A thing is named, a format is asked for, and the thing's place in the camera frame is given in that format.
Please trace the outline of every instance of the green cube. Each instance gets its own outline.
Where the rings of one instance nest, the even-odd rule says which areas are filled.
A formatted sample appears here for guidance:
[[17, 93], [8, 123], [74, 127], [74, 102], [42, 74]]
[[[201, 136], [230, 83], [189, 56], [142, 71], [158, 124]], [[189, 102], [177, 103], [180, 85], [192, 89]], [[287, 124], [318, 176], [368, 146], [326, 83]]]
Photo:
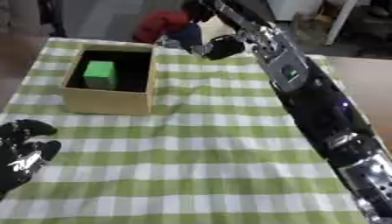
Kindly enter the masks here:
[[83, 74], [88, 88], [114, 90], [116, 88], [115, 63], [92, 60]]

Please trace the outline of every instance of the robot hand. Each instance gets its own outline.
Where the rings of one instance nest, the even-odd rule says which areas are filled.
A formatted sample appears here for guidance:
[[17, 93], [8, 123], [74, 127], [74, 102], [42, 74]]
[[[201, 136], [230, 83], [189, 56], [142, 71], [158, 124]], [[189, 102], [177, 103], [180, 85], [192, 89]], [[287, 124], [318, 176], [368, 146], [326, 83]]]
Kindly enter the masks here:
[[211, 39], [207, 45], [191, 46], [192, 53], [209, 60], [221, 60], [245, 51], [245, 45], [233, 35]]
[[61, 143], [26, 142], [31, 137], [51, 136], [57, 130], [44, 122], [17, 120], [0, 126], [0, 197], [28, 182], [59, 152]]

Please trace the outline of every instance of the floor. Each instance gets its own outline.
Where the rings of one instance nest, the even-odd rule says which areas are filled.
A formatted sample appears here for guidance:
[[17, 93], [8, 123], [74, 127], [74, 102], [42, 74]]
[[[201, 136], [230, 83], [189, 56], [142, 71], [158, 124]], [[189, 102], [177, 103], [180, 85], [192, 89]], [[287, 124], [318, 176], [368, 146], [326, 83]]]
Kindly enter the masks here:
[[[176, 11], [183, 0], [64, 0], [64, 20], [68, 36], [78, 39], [130, 41], [143, 15], [155, 9]], [[241, 0], [262, 17], [273, 20], [265, 0]], [[287, 24], [280, 24], [290, 29]], [[28, 73], [37, 57], [42, 39], [0, 36], [0, 111]], [[353, 56], [355, 45], [300, 45], [306, 53]]]
[[0, 111], [17, 90], [46, 38], [0, 35]]

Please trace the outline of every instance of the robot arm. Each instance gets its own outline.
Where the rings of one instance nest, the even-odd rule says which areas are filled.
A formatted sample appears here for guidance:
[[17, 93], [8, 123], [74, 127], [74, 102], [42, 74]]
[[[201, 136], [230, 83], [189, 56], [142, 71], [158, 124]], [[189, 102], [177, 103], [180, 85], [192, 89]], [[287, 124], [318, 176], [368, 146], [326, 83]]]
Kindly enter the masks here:
[[392, 223], [392, 163], [371, 126], [318, 65], [287, 36], [234, 0], [199, 0], [235, 35], [194, 46], [219, 60], [252, 45], [276, 95], [317, 153], [351, 192], [369, 223]]

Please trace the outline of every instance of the tablecloth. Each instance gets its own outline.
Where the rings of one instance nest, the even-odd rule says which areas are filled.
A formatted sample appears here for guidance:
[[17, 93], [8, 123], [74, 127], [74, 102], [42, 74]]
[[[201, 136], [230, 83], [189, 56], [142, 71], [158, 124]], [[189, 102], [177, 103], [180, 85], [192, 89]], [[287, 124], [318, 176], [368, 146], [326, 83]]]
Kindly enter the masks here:
[[0, 116], [51, 123], [63, 144], [0, 203], [0, 223], [365, 223], [251, 54], [157, 47], [151, 115], [78, 115], [59, 84], [83, 41], [51, 38]]

